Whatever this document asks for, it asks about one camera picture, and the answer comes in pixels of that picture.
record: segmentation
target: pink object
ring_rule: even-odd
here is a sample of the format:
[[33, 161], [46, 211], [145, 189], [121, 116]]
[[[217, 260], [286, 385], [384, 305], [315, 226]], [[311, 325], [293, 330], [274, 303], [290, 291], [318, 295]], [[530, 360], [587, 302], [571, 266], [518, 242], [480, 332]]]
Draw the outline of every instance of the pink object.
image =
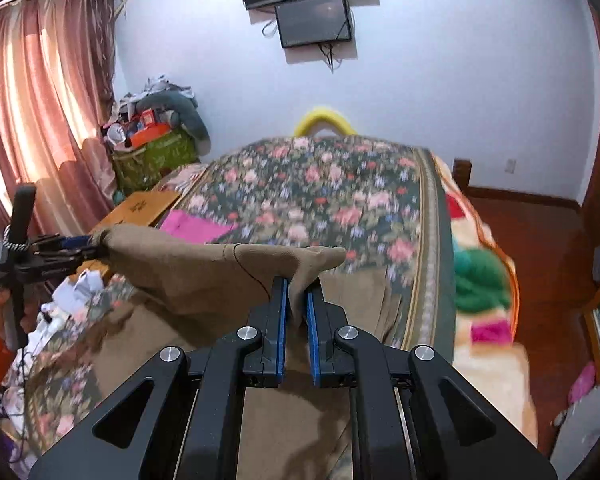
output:
[[206, 244], [233, 229], [235, 229], [234, 224], [220, 225], [197, 216], [188, 215], [179, 209], [169, 211], [167, 218], [160, 226], [160, 231], [192, 244]]
[[575, 404], [596, 385], [596, 365], [589, 361], [569, 390], [569, 405]]
[[472, 343], [496, 343], [507, 345], [511, 343], [511, 327], [509, 321], [500, 319], [485, 324], [471, 325]]

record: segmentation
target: white wall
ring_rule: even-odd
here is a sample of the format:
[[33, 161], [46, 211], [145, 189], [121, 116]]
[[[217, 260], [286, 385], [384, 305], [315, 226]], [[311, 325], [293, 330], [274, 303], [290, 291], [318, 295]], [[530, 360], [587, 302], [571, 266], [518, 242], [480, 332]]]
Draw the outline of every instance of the white wall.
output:
[[[590, 16], [591, 8], [588, 0], [580, 0], [582, 12], [585, 16]], [[598, 152], [598, 138], [600, 137], [600, 44], [598, 43], [598, 34], [596, 25], [593, 22], [593, 17], [587, 19], [587, 32], [589, 33], [589, 45], [591, 49], [591, 59], [593, 62], [593, 121], [591, 123], [591, 137], [589, 140], [589, 152], [584, 164], [584, 172], [580, 191], [576, 199], [582, 205], [589, 189], [589, 180], [593, 172], [593, 165], [596, 161], [596, 153]]]
[[111, 81], [113, 86], [113, 95], [117, 101], [120, 101], [122, 97], [128, 92], [129, 85], [126, 82], [125, 71], [122, 68], [120, 61], [120, 48], [116, 44], [116, 60], [114, 64], [113, 80]]
[[332, 75], [317, 47], [264, 38], [267, 17], [241, 0], [129, 0], [116, 23], [128, 88], [161, 73], [192, 85], [210, 157], [326, 105], [360, 134], [470, 158], [476, 186], [578, 196], [600, 65], [580, 0], [350, 1], [356, 42], [340, 49], [354, 59]]

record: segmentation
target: black handle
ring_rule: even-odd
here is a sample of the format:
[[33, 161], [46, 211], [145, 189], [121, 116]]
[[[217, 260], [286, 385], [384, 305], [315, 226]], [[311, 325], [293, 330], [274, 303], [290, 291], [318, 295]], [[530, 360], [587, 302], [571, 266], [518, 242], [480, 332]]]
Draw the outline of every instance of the black handle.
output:
[[[35, 184], [20, 184], [13, 197], [13, 213], [7, 242], [10, 244], [26, 244], [27, 230], [33, 216], [33, 205], [36, 201]], [[7, 261], [17, 264], [24, 259], [26, 251], [9, 250]], [[8, 348], [15, 351], [27, 346], [29, 339], [20, 326], [24, 317], [24, 288], [16, 281], [10, 283], [11, 304], [5, 309], [4, 329]]]

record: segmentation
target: cardboard box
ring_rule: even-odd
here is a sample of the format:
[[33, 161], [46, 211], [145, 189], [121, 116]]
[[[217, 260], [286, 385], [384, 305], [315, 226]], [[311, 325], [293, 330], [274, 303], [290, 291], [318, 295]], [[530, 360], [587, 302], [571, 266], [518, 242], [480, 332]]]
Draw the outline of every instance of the cardboard box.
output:
[[[136, 191], [105, 216], [91, 232], [117, 224], [154, 225], [160, 215], [179, 197], [180, 194], [175, 191]], [[89, 260], [78, 268], [76, 274], [72, 276], [72, 281], [75, 281], [86, 269], [99, 270], [105, 283], [113, 275], [109, 267], [100, 260]]]

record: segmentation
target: black gripper frame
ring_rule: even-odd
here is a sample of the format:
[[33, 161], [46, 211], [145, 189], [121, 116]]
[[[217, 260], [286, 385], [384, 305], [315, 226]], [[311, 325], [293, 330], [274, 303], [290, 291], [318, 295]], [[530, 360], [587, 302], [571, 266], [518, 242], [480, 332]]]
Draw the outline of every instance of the black gripper frame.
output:
[[[349, 388], [355, 480], [556, 479], [433, 348], [401, 351], [350, 327], [318, 281], [306, 300], [314, 382]], [[29, 479], [235, 479], [245, 387], [282, 381], [287, 310], [286, 280], [276, 278], [270, 302], [212, 348], [163, 349], [44, 454]]]

